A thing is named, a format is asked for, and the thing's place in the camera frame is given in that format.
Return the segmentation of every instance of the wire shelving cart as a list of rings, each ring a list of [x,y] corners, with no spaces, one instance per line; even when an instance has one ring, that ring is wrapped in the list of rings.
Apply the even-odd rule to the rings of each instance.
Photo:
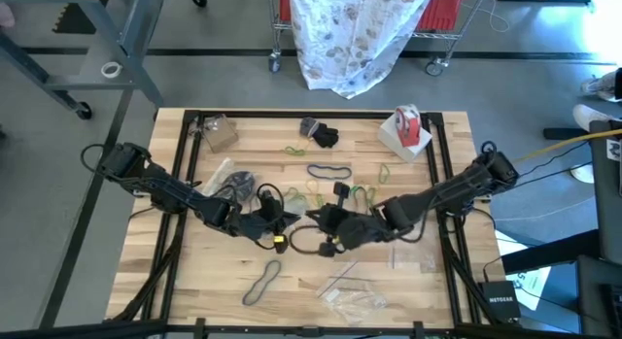
[[[426,65],[426,73],[430,76],[440,76],[445,67],[449,66],[458,42],[463,38],[468,26],[470,25],[475,13],[479,9],[483,0],[476,0],[475,5],[472,6],[470,12],[466,16],[466,20],[463,25],[457,31],[414,31],[412,38],[424,38],[424,39],[440,39],[445,41],[445,54],[442,56],[435,56]],[[268,68],[271,72],[276,73],[281,69],[281,35],[286,30],[292,30],[291,12],[290,12],[290,0],[279,0],[278,8],[276,0],[268,0],[268,6],[270,9],[270,24],[272,26],[272,36],[274,39],[274,46],[272,53],[268,59]]]

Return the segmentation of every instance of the black metal frame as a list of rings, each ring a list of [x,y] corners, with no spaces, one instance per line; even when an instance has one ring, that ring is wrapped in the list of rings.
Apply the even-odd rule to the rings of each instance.
[[[184,157],[186,140],[190,134],[190,125],[196,121],[202,124],[203,121],[211,116],[220,114],[221,112],[212,111],[186,111],[182,123],[180,139],[173,163],[173,175],[178,177]],[[386,119],[392,112],[305,112],[305,111],[230,111],[226,115],[231,118],[303,118],[313,117],[317,119]],[[451,158],[447,137],[445,134],[444,121],[441,113],[422,114],[423,126],[430,130],[430,122],[433,123],[438,130],[438,140],[441,147],[441,157],[443,160],[444,174],[446,178],[453,176],[451,168]],[[198,132],[193,134],[193,142],[190,150],[190,163],[186,180],[193,181],[198,153],[200,149],[202,137]],[[439,181],[438,171],[434,158],[433,144],[430,142],[426,147],[432,184]],[[361,328],[361,327],[319,327],[319,326],[240,326],[240,325],[206,325],[205,319],[197,319],[194,325],[170,325],[168,317],[170,314],[171,302],[174,290],[174,280],[177,275],[177,267],[179,263],[179,254],[182,247],[184,230],[186,227],[187,214],[183,213],[178,217],[175,236],[170,247],[164,252],[164,244],[166,234],[170,224],[170,216],[163,214],[160,223],[160,231],[157,235],[154,260],[151,269],[150,279],[143,285],[139,294],[130,302],[126,311],[110,321],[100,324],[77,325],[59,328],[39,328],[37,330],[27,330],[18,332],[0,333],[0,339],[16,338],[130,338],[138,336],[147,336],[154,334],[165,334],[168,332],[186,332],[194,333],[194,338],[207,338],[209,333],[248,333],[248,334],[293,334],[302,337],[319,337],[323,335],[404,335],[411,338],[424,338],[426,336],[459,336],[468,338],[566,338],[566,337],[586,337],[574,336],[566,333],[549,333],[541,331],[532,331],[515,327],[507,327],[506,325],[483,325],[480,323],[479,309],[473,297],[478,297],[477,292],[473,295],[469,294],[468,308],[473,323],[463,323],[460,313],[460,299],[457,291],[454,271],[456,271],[463,280],[470,279],[465,282],[467,289],[473,290],[474,281],[471,277],[470,265],[468,262],[468,248],[464,232],[460,228],[456,228],[456,236],[459,256],[451,248],[451,241],[447,235],[446,217],[437,214],[439,222],[439,232],[441,233],[441,246],[443,250],[443,260],[445,265],[445,276],[447,278],[447,286],[449,292],[450,307],[452,319],[455,328],[448,329],[425,329],[421,322],[413,322],[410,328]],[[72,257],[67,255],[63,261],[72,263]],[[162,307],[159,319],[149,319],[153,307],[154,295],[156,292],[155,284],[158,282],[164,269],[168,267],[168,274],[164,286]],[[60,288],[62,293],[66,290],[67,280],[58,279],[54,289]],[[47,313],[51,313],[47,319],[53,323],[55,313],[57,313],[56,305],[49,304]],[[133,321],[138,308],[143,306],[141,321]]]

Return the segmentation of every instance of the black glove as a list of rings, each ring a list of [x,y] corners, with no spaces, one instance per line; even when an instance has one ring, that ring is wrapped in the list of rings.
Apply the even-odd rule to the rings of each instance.
[[[332,148],[339,141],[339,130],[320,123],[318,130],[313,133],[313,139],[322,148]]]

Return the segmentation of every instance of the concrete floor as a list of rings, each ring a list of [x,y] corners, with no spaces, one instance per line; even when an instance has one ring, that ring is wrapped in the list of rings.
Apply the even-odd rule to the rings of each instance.
[[[265,0],[210,0],[198,11],[190,0],[166,0],[154,48],[270,48]],[[595,52],[602,61],[619,61],[619,38],[606,34],[617,0],[583,6],[499,3],[498,14],[511,28],[496,33],[478,13],[460,51]],[[60,7],[14,7],[17,27],[7,30],[28,47],[85,47],[90,37],[52,34]],[[240,17],[231,17],[231,13]],[[287,47],[291,37],[283,38]],[[437,50],[415,41],[410,50]],[[81,56],[35,56],[60,74],[77,73]],[[148,72],[167,107],[393,109],[415,103],[430,111],[468,111],[476,144],[493,140],[510,158],[550,145],[540,136],[546,126],[573,126],[571,107],[585,103],[622,116],[619,105],[580,95],[580,82],[614,69],[610,65],[561,62],[455,59],[439,78],[422,70],[427,60],[401,59],[381,84],[351,101],[331,91],[309,91],[294,58],[278,74],[265,57],[148,57]],[[0,150],[0,331],[36,326],[72,230],[89,180],[80,150],[103,142],[119,102],[115,91],[75,92],[95,117],[80,121],[0,60],[0,121],[9,139]],[[153,107],[136,92],[120,141],[148,145]],[[518,166],[519,171],[548,158]],[[537,177],[589,160],[587,148],[532,174]],[[572,196],[564,194],[573,192]],[[493,203],[499,229],[548,242],[596,226],[593,187],[560,175],[499,195]],[[533,217],[587,200],[556,215]],[[121,254],[133,199],[117,186],[104,186],[58,325],[99,322]],[[564,327],[563,322],[554,323]]]

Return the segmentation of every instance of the tape roll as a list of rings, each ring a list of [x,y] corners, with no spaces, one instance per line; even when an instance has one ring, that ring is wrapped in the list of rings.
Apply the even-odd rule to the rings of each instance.
[[[123,66],[117,62],[108,62],[101,67],[101,74],[108,79],[114,79],[121,74],[122,70]]]

